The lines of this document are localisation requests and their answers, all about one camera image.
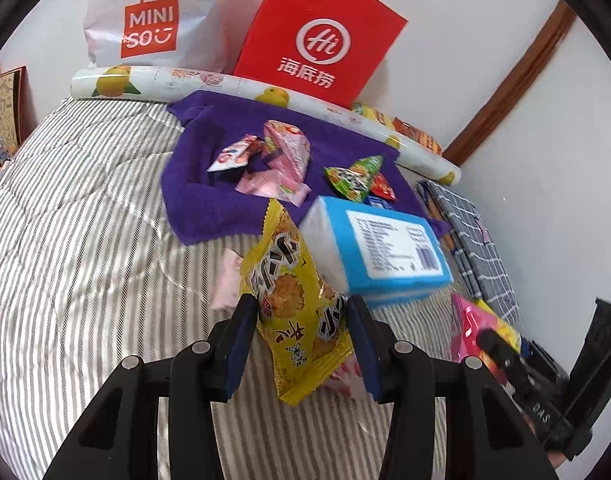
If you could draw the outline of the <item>pink orange fruit snack bag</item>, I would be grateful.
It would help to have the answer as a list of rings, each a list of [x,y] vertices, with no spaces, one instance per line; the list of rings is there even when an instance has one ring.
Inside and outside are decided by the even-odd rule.
[[[507,378],[502,370],[479,348],[477,336],[481,330],[494,330],[515,351],[521,351],[521,336],[508,323],[499,318],[482,299],[470,302],[456,292],[451,296],[453,325],[451,339],[451,358],[461,362],[466,356],[476,356],[484,362],[502,386]]]

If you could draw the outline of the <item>yellow biscuit snack packet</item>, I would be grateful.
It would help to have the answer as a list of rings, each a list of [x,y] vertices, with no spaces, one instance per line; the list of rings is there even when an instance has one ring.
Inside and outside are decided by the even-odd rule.
[[[260,240],[240,265],[240,291],[258,300],[258,330],[272,353],[281,401],[300,403],[352,353],[342,296],[323,280],[304,237],[274,198]]]

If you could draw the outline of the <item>small red snack packet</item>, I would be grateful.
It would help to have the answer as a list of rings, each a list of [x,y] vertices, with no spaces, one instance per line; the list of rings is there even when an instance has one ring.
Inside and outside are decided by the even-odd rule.
[[[369,192],[383,200],[389,200],[389,202],[397,200],[393,188],[391,188],[387,179],[380,172],[371,180]]]

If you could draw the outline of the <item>green snack packet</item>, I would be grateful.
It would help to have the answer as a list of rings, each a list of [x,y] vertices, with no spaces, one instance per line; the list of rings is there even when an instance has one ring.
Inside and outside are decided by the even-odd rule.
[[[375,155],[359,159],[349,168],[326,167],[324,174],[341,196],[354,203],[363,203],[381,166],[383,156]]]

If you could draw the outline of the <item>pink strawberry candy packet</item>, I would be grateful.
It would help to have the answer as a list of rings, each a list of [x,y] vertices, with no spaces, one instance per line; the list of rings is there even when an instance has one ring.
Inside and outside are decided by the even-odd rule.
[[[296,207],[306,200],[311,188],[304,182],[297,182],[276,169],[245,172],[240,182],[235,186],[238,193],[245,195],[275,198]]]

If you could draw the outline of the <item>pink white candy bar wrapper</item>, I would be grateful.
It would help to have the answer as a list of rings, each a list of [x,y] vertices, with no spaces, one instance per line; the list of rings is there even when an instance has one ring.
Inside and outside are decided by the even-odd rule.
[[[249,158],[260,150],[261,141],[258,136],[246,134],[246,136],[243,136],[237,142],[223,148],[207,171],[221,172],[246,167]]]

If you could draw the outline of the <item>pale pink labelled packet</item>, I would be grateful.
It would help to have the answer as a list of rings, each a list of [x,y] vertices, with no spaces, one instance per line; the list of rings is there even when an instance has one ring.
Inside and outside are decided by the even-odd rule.
[[[217,268],[217,281],[210,300],[214,310],[233,310],[240,299],[240,265],[243,258],[230,248],[223,250]]]

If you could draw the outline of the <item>blue tissue pack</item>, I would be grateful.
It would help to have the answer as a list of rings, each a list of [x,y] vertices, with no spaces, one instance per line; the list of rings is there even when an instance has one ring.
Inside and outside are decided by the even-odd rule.
[[[319,196],[299,231],[322,278],[368,307],[406,304],[453,283],[438,238],[414,214]]]

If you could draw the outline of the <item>blue checked cloth bag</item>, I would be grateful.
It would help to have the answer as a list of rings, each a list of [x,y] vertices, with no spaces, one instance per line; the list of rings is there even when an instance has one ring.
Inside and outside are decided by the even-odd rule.
[[[429,180],[418,181],[415,188],[428,211],[447,223],[450,252],[470,298],[483,300],[499,318],[517,327],[520,309],[514,287],[476,206]]]

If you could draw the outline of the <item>striped grey quilt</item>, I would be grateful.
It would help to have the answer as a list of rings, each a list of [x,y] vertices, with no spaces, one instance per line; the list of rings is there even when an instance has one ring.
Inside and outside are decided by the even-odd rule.
[[[74,422],[125,356],[171,358],[228,312],[211,309],[225,248],[256,244],[268,200],[214,190],[251,209],[233,234],[184,245],[168,221],[161,176],[193,119],[199,148],[214,153],[272,118],[310,138],[310,177],[349,166],[371,148],[413,212],[421,179],[394,165],[393,149],[276,106],[196,92],[167,105],[68,98],[38,125],[0,177],[0,455],[18,479],[42,479]],[[375,318],[430,356],[450,358],[454,284]],[[268,345],[257,334],[240,388],[212,407],[226,479],[377,479],[391,405],[321,388],[299,405],[278,400]]]

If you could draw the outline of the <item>fruit pattern rolled mat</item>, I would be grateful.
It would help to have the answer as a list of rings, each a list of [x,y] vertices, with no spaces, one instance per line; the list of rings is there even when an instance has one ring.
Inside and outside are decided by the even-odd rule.
[[[461,168],[429,148],[376,119],[306,94],[263,82],[188,68],[166,66],[112,66],[82,68],[71,79],[76,99],[125,99],[172,103],[196,91],[237,96],[293,110],[347,128],[398,151],[395,162],[445,186],[461,181]]]

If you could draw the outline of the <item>red Haidilao paper bag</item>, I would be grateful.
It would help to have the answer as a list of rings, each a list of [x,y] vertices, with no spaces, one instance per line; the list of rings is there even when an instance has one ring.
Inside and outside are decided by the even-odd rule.
[[[380,0],[262,0],[233,74],[348,106],[406,24]]]

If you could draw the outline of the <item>white Miniso plastic bag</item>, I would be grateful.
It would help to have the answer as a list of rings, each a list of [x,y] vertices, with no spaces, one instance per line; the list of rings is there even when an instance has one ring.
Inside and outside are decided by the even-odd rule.
[[[88,0],[83,30],[97,67],[226,65],[226,0]]]

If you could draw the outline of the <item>orange snack bag by wall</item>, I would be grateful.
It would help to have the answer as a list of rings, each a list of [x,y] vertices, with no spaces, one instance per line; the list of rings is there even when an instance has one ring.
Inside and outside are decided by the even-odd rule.
[[[395,131],[402,134],[402,136],[406,136],[438,156],[442,155],[441,146],[429,133],[421,130],[420,128],[412,126],[399,117],[394,117],[392,119],[392,125],[394,126]]]

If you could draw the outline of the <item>brown door frame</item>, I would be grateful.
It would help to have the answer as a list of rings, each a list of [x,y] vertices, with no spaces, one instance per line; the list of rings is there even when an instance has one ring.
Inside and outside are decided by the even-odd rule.
[[[492,136],[551,62],[576,20],[575,11],[559,0],[514,68],[444,151],[447,160],[462,166]]]

